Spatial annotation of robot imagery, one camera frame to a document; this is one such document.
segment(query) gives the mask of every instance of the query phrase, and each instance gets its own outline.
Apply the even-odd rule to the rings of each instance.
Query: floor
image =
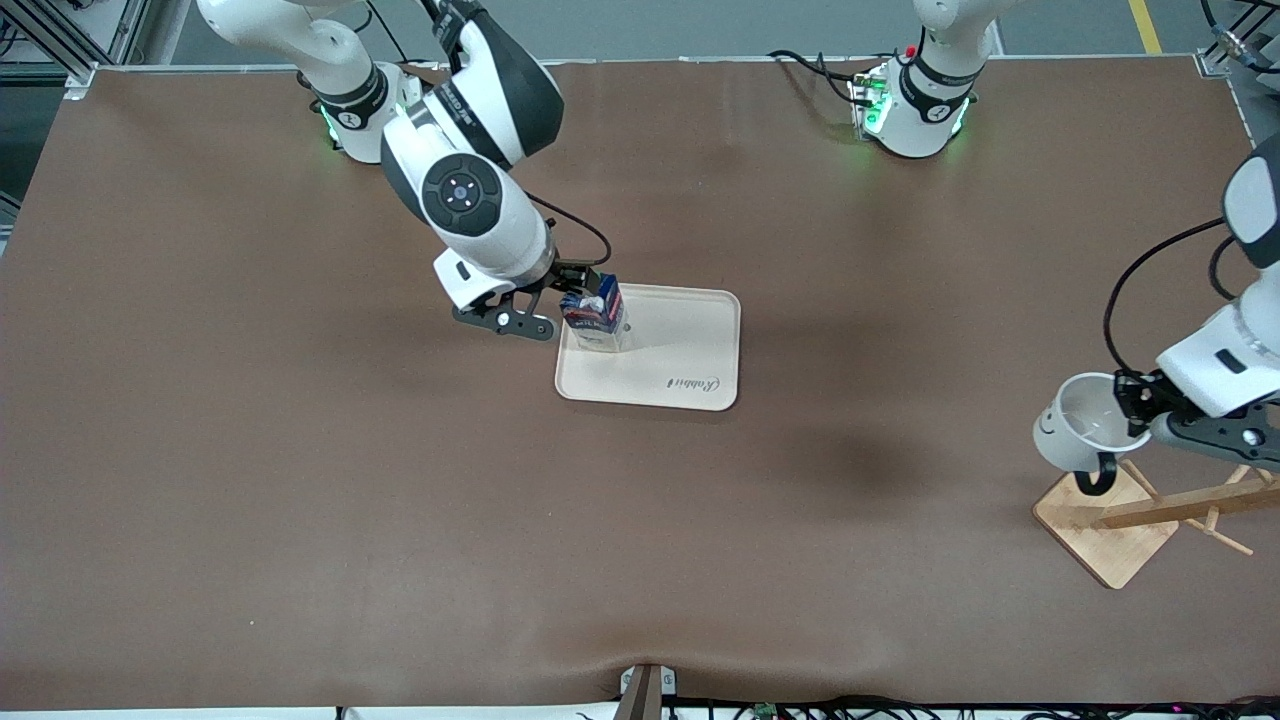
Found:
[[[118,3],[120,0],[99,0]],[[1238,3],[1213,0],[1222,18]],[[352,27],[375,59],[440,59],[417,0],[352,4],[333,18]],[[486,0],[485,5],[543,59],[636,60],[759,56],[778,47],[804,54],[865,55],[910,44],[918,31],[906,0]],[[1139,22],[1146,9],[1151,31]],[[1028,0],[1000,20],[1005,54],[1082,55],[1192,53],[1208,45],[1196,0]],[[136,59],[154,64],[279,63],[234,47],[204,23],[192,0],[155,1]],[[1276,100],[1243,78],[1242,104],[1266,137],[1280,129]],[[61,97],[59,87],[0,81],[0,190],[22,199]]]

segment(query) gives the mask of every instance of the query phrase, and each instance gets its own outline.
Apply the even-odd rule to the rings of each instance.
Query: mug handle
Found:
[[[1088,473],[1075,473],[1075,487],[1080,488],[1080,492],[1089,497],[1101,497],[1111,491],[1116,484],[1116,456],[1114,452],[1100,452],[1098,454],[1098,482],[1093,482],[1093,478]]]

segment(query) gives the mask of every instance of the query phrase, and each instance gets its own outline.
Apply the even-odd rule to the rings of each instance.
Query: mug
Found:
[[[1129,437],[1129,419],[1112,383],[1106,373],[1075,375],[1062,383],[1032,429],[1041,456],[1059,470],[1075,473],[1080,492],[1094,497],[1115,486],[1116,461],[1151,439],[1151,433]],[[1098,474],[1097,483],[1092,473]]]

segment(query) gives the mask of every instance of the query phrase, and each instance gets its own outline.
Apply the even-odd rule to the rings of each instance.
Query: table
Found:
[[[637,661],[772,700],[1276,689],[1274,518],[1224,528],[1254,559],[1180,533],[1108,592],[1029,512],[1115,278],[1248,152],[1226,85],[993,61],[909,161],[794,65],[554,73],[561,141],[516,176],[625,281],[741,299],[737,405],[566,402],[554,347],[456,324],[439,241],[292,76],[101,72],[0,263],[0,707],[581,702]],[[1130,283],[1132,363],[1217,306],[1215,240]]]

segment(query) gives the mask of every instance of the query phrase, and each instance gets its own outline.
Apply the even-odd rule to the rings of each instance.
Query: wooden base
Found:
[[[1116,473],[1115,488],[1102,497],[1089,497],[1066,474],[1032,512],[1057,542],[1100,583],[1120,589],[1178,532],[1178,523],[1156,523],[1137,528],[1096,528],[1102,511],[1112,505],[1151,500],[1151,495],[1124,469]]]

